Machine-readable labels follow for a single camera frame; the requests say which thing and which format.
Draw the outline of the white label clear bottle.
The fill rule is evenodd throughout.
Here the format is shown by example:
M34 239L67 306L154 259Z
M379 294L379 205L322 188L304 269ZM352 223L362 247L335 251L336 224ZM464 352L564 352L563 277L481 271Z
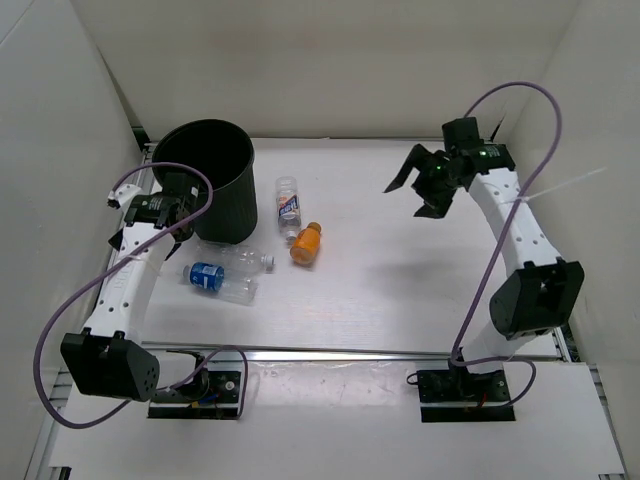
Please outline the white label clear bottle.
M301 230L302 218L297 181L284 176L276 180L277 221L280 233L291 243Z

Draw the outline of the orange plastic bottle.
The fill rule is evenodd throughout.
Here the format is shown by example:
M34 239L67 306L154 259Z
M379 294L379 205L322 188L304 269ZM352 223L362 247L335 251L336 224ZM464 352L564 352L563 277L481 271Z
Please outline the orange plastic bottle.
M290 256L298 265L307 266L314 262L319 251L322 227L317 222L310 222L300 231L292 247Z

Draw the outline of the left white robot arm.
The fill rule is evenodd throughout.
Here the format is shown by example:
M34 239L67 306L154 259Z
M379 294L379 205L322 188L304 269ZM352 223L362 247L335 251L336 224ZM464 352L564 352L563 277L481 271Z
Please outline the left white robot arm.
M185 173L166 175L162 190L116 199L127 207L124 225L110 240L116 260L126 264L106 279L98 305L80 333L67 333L60 351L85 395L147 401L159 379L157 358L140 345L142 325L160 269L179 243L189 239L187 223L150 246L144 243L197 210L202 184Z

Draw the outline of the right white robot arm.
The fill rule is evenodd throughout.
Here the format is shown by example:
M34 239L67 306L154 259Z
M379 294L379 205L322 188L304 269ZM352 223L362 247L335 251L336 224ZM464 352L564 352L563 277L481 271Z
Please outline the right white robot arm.
M448 122L442 130L443 149L430 152L415 145L387 189L399 189L416 171L412 188L423 205L415 214L432 219L444 218L463 189L496 239L506 280L490 299L491 321L472 341L459 341L453 349L461 367L450 373L449 387L470 400L484 389L484 374L501 369L522 346L568 321L584 270L562 258L521 201L515 162L505 145L481 139L473 117Z

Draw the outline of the black plastic bin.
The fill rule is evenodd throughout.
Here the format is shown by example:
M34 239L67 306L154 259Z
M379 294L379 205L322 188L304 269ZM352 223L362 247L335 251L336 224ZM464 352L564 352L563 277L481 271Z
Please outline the black plastic bin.
M154 163L188 165L209 179L213 201L195 220L195 233L202 240L227 244L246 240L258 222L254 158L249 135L219 119L192 121L172 130L152 154Z

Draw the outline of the blue label clear bottle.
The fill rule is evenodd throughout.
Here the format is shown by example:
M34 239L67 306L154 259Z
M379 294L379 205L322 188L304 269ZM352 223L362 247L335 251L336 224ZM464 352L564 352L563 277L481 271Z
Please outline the blue label clear bottle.
M239 305L250 305L258 288L253 277L217 264L187 264L182 270L182 276L186 284L210 297Z

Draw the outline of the clear unlabelled plastic bottle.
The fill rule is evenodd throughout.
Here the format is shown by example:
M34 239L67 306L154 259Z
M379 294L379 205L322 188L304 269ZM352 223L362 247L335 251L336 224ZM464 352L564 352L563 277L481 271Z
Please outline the clear unlabelled plastic bottle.
M271 272L275 267L272 255L247 245L204 242L196 252L199 261L248 275Z

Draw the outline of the aluminium frame rail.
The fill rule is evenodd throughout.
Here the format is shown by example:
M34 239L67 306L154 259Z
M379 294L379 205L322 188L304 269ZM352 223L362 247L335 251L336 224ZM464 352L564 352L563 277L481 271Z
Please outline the aluminium frame rail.
M532 361L567 361L555 337L552 336L554 352L551 354L518 353ZM179 343L143 343L143 347L152 353L168 352L169 350L212 351L214 345L179 344ZM446 361L449 354L441 352L401 352L401 351L366 351L366 350L327 350L327 349L288 349L267 347L239 347L245 352L250 361L255 362L304 362L304 361Z

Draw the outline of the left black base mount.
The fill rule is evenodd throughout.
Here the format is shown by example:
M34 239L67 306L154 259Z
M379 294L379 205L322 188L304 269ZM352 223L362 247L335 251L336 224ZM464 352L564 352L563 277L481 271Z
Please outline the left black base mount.
M214 357L233 352L240 370L214 366ZM147 418L154 420L239 420L246 402L249 362L235 346L223 346L209 354L200 351L170 350L194 358L194 371L186 379L158 387L149 401Z

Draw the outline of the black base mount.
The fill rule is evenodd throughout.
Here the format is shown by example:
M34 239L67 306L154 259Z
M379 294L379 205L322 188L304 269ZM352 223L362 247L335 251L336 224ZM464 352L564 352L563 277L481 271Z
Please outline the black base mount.
M503 370L472 374L463 367L417 370L406 382L418 388L422 423L490 423L516 420Z
M214 357L233 352L240 370L214 366ZM223 346L209 354L200 351L170 350L194 358L194 371L186 379L158 387L149 401L147 418L154 420L239 420L246 402L249 362L235 346Z

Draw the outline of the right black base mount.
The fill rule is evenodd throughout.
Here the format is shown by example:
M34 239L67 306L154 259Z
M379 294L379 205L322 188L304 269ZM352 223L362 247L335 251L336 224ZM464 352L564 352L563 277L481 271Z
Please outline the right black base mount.
M503 370L472 374L463 367L417 370L406 382L418 388L422 423L490 423L516 420Z

